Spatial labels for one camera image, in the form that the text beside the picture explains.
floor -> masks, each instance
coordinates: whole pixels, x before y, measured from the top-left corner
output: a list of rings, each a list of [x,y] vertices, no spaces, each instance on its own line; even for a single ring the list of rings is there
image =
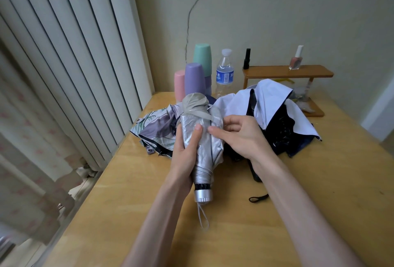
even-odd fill
[[[382,141],[381,146],[394,157],[394,130]]]
[[[82,202],[84,200],[84,197],[86,197],[86,195],[96,183],[97,178],[97,176],[95,178],[85,178],[81,185],[69,191],[69,194],[76,200],[76,209],[78,209],[78,201]],[[60,215],[58,220],[60,221],[61,228],[65,229],[72,220],[72,218],[66,218],[66,216],[63,215],[63,211],[64,208],[60,209]],[[61,236],[62,233],[63,232],[59,229],[56,235]],[[38,264],[36,264],[36,262],[40,259],[40,257],[44,254],[46,250],[48,251],[50,245],[51,243],[47,246],[44,245],[42,242],[28,239],[21,245],[16,246],[7,256],[7,258],[0,264],[0,267],[38,267]]]

person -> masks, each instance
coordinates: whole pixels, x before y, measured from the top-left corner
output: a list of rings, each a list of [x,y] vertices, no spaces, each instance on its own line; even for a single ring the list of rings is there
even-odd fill
[[[224,118],[224,129],[210,126],[208,131],[251,160],[303,266],[364,266],[274,154],[254,117],[229,115]],[[191,189],[190,174],[202,132],[202,126],[197,124],[185,149],[179,125],[170,171],[122,267],[166,264],[180,210]]]

hand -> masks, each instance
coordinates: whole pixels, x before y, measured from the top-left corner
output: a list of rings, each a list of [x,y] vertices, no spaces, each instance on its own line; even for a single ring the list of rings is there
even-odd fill
[[[193,183],[190,174],[196,163],[197,147],[202,135],[203,127],[200,124],[197,124],[191,135],[189,145],[185,149],[181,124],[176,128],[171,168],[167,178],[170,181],[177,182],[186,195],[190,192],[191,185]]]
[[[208,132],[228,143],[234,151],[250,160],[260,155],[276,156],[253,116],[229,115],[224,119],[224,130],[210,126]]]

white blind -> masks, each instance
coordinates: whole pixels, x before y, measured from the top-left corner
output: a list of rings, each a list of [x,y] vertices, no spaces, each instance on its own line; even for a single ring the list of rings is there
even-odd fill
[[[135,0],[0,0],[0,38],[93,169],[152,95]]]

plastic bottle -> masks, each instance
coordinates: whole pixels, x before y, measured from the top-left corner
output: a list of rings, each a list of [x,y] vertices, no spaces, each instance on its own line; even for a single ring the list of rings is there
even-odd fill
[[[231,93],[231,85],[234,78],[234,67],[232,66],[230,55],[231,49],[222,50],[222,58],[216,68],[216,98]]]

